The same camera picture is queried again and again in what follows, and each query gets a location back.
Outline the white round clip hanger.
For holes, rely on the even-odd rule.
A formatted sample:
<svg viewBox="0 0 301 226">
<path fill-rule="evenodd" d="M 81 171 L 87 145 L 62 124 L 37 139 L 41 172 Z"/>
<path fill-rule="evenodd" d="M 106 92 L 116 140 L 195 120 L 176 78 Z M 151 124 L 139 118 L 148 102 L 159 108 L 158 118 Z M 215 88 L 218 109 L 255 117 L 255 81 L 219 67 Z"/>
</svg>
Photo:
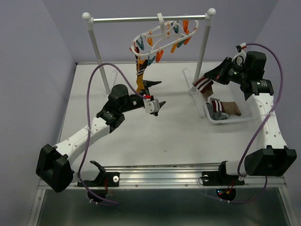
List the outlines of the white round clip hanger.
<svg viewBox="0 0 301 226">
<path fill-rule="evenodd" d="M 138 56 L 148 59 L 155 56 L 153 62 L 158 63 L 164 52 L 174 53 L 182 45 L 187 45 L 199 27 L 198 20 L 164 21 L 161 13 L 157 14 L 159 25 L 137 35 L 130 48 L 137 47 Z"/>
</svg>

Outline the maroon white striped sock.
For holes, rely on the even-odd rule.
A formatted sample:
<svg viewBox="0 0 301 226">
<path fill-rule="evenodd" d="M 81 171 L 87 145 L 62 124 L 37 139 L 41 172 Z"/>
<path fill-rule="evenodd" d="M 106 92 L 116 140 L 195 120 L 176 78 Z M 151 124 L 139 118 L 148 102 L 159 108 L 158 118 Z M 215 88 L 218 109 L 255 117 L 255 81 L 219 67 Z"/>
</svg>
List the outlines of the maroon white striped sock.
<svg viewBox="0 0 301 226">
<path fill-rule="evenodd" d="M 213 84 L 214 82 L 205 76 L 202 76 L 197 81 L 193 82 L 193 86 L 202 94 L 205 100 L 213 94 Z"/>
</svg>

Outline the mustard brown striped sock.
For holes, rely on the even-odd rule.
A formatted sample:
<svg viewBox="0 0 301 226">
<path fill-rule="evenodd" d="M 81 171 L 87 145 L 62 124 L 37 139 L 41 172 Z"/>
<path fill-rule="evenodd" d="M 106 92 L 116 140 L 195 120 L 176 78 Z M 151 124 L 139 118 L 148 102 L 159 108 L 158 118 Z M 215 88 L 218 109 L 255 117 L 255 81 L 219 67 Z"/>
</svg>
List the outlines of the mustard brown striped sock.
<svg viewBox="0 0 301 226">
<path fill-rule="evenodd" d="M 140 67 L 139 67 L 139 56 L 135 56 L 135 62 L 136 62 L 136 75 L 139 75 Z"/>
</svg>

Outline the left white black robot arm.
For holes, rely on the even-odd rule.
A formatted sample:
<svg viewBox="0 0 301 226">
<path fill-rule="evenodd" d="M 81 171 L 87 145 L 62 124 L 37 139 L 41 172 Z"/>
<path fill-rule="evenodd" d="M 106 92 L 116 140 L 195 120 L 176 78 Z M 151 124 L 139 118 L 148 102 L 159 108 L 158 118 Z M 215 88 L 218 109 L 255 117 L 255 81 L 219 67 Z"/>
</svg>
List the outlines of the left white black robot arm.
<svg viewBox="0 0 301 226">
<path fill-rule="evenodd" d="M 68 139 L 56 145 L 44 145 L 39 154 L 36 174 L 55 192 L 59 193 L 73 181 L 74 171 L 71 165 L 97 140 L 112 133 L 125 120 L 124 113 L 144 108 L 147 113 L 158 115 L 165 104 L 150 94 L 149 88 L 158 85 L 159 81 L 143 81 L 142 98 L 128 93 L 124 84 L 113 86 L 108 101 L 90 124 L 76 132 Z"/>
</svg>

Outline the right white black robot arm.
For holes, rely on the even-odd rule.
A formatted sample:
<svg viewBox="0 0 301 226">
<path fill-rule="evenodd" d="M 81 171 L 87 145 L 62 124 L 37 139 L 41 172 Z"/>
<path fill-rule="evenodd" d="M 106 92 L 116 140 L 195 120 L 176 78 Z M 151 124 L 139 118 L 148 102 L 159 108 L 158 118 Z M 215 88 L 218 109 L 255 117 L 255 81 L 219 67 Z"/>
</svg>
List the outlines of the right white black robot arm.
<svg viewBox="0 0 301 226">
<path fill-rule="evenodd" d="M 270 80 L 263 78 L 266 55 L 248 51 L 242 65 L 227 57 L 216 68 L 205 73 L 205 77 L 219 84 L 234 82 L 240 85 L 249 106 L 253 122 L 258 128 L 251 138 L 256 149 L 245 150 L 239 161 L 225 161 L 216 172 L 217 180 L 226 184 L 233 176 L 274 176 L 280 177 L 297 158 L 296 150 L 290 149 L 284 141 L 275 114 L 277 102 Z"/>
</svg>

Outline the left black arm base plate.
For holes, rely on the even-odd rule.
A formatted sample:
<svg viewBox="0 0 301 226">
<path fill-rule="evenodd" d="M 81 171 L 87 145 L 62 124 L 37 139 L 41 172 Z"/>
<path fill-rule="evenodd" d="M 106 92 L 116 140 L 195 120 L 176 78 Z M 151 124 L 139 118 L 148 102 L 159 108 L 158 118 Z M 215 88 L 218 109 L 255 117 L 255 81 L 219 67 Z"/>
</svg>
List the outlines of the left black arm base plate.
<svg viewBox="0 0 301 226">
<path fill-rule="evenodd" d="M 119 187 L 120 173 L 117 171 L 92 172 L 83 175 L 87 187 Z"/>
</svg>

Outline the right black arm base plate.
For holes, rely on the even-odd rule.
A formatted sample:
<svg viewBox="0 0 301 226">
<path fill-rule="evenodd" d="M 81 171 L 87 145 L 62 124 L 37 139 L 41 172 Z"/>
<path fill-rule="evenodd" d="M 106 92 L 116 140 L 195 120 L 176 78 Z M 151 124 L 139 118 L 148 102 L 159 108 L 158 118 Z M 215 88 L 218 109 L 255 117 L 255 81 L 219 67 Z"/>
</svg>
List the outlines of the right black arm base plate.
<svg viewBox="0 0 301 226">
<path fill-rule="evenodd" d="M 204 186 L 228 186 L 232 185 L 232 182 L 234 182 L 235 186 L 243 186 L 245 184 L 244 181 L 238 179 L 238 176 L 223 175 L 218 171 L 203 171 L 201 178 Z"/>
</svg>

